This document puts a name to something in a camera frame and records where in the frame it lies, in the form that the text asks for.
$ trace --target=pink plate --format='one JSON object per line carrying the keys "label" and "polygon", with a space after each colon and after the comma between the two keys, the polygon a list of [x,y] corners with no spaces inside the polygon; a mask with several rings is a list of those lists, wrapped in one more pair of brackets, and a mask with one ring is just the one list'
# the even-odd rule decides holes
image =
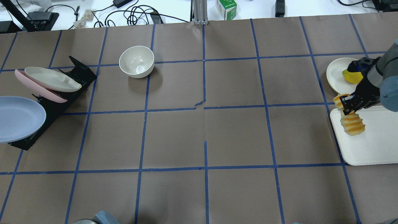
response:
{"label": "pink plate", "polygon": [[57,93],[46,89],[42,87],[41,85],[37,84],[35,81],[31,80],[24,71],[20,71],[18,69],[15,69],[15,77],[24,84],[26,87],[29,89],[35,91],[36,93],[40,94],[44,98],[47,98],[51,101],[57,102],[57,103],[65,103],[67,100],[62,98],[60,95]]}

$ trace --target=yellow lemon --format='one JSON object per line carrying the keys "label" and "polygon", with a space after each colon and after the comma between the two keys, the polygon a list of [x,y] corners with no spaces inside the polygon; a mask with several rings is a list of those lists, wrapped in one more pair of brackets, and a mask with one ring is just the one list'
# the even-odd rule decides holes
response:
{"label": "yellow lemon", "polygon": [[349,72],[347,69],[343,71],[343,76],[347,82],[352,84],[358,84],[363,79],[361,72]]}

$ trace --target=plate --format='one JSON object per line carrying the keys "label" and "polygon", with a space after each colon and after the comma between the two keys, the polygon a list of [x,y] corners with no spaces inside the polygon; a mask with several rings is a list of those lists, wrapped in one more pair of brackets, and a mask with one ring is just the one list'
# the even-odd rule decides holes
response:
{"label": "plate", "polygon": [[55,91],[75,92],[82,87],[69,76],[51,69],[27,67],[25,74],[39,85]]}
{"label": "plate", "polygon": [[46,111],[36,101],[18,96],[0,96],[0,143],[24,139],[46,120]]}
{"label": "plate", "polygon": [[341,112],[330,112],[333,129],[344,161],[350,165],[398,163],[398,113],[383,106],[372,106],[356,112],[363,119],[365,131],[350,136],[340,123]]}
{"label": "plate", "polygon": [[18,69],[15,69],[15,77],[24,84],[26,87],[31,89],[32,91],[35,91],[36,93],[40,94],[42,97],[49,99],[51,101],[57,102],[57,103],[65,103],[68,101],[67,99],[62,98],[60,95],[57,93],[44,88],[43,86],[35,83],[32,79],[29,78],[29,76],[26,75],[24,71],[20,71]]}
{"label": "plate", "polygon": [[356,84],[347,82],[344,79],[343,71],[348,68],[348,65],[357,59],[342,57],[332,61],[326,70],[326,78],[330,87],[338,94],[351,94],[355,92]]}

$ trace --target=green box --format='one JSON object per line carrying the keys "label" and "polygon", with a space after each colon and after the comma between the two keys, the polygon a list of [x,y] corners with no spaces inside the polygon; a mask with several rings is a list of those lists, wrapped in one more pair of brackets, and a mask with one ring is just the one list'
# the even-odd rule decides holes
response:
{"label": "green box", "polygon": [[232,20],[236,16],[238,5],[234,0],[216,0],[216,8],[224,20]]}

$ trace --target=tiled tabletop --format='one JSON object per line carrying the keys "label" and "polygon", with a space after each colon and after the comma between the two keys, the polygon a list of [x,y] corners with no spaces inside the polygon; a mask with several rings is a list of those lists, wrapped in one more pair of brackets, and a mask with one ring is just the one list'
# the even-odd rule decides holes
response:
{"label": "tiled tabletop", "polygon": [[[329,113],[336,58],[382,55],[398,13],[0,35],[0,96],[28,66],[98,79],[29,150],[0,144],[0,223],[374,224],[398,217],[398,165],[344,163]],[[150,47],[133,79],[121,53]]]}

